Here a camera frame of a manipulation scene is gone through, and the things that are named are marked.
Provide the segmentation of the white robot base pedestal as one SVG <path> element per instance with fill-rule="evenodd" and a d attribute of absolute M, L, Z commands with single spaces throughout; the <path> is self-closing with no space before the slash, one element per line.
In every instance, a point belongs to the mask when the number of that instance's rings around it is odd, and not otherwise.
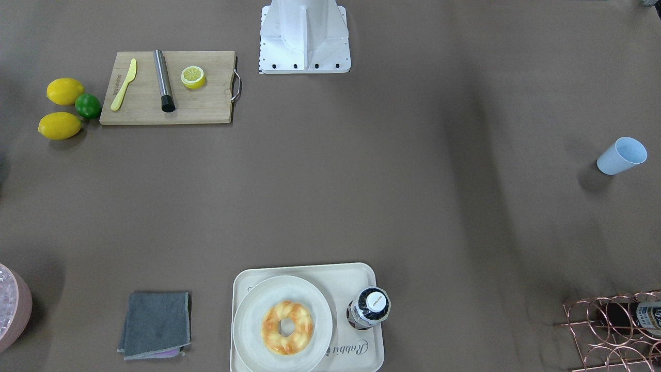
<path fill-rule="evenodd" d="M 335 1 L 272 1 L 261 9 L 260 26 L 259 73 L 351 69 L 347 12 Z"/>

